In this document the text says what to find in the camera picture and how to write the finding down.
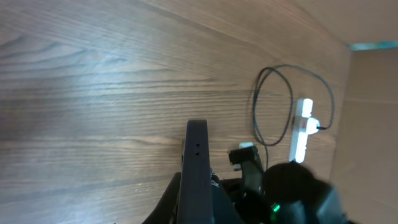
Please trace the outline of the blue smartphone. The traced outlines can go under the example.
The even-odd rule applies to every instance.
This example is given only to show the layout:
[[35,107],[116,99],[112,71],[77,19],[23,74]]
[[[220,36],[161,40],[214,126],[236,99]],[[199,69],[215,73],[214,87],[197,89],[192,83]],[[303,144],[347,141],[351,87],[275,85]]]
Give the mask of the blue smartphone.
[[177,223],[213,223],[208,128],[204,119],[187,123]]

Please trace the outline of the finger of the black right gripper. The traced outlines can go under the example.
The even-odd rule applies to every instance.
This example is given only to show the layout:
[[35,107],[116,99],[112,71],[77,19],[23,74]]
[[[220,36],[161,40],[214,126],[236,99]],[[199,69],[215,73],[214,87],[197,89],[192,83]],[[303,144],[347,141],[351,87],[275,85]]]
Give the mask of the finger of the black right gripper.
[[254,145],[234,149],[228,153],[232,165],[240,165],[242,171],[242,192],[262,192],[262,177],[264,169],[257,147]]

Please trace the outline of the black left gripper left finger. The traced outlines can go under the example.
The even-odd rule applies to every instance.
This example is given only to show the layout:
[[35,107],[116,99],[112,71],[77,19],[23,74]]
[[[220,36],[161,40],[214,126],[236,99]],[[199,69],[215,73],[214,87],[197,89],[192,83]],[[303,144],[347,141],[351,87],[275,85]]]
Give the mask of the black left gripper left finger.
[[169,224],[174,222],[181,175],[180,172],[174,174],[158,204],[155,206],[155,209],[153,209],[150,215],[142,222],[143,224]]

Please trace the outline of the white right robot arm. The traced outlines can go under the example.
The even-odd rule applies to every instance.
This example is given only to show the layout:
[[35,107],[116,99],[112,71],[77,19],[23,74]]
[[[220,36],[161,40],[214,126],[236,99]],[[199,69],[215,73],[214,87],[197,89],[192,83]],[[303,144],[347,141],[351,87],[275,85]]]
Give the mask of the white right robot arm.
[[291,161],[263,169],[255,146],[228,156],[242,176],[227,181],[226,191],[244,223],[351,223],[334,186],[305,166]]

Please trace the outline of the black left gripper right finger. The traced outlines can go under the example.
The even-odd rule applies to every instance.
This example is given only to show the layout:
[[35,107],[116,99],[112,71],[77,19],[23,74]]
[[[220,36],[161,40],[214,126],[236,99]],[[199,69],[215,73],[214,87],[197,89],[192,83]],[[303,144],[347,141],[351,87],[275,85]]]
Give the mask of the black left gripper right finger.
[[232,201],[225,192],[219,178],[211,176],[213,216],[216,224],[242,224],[243,221],[235,210]]

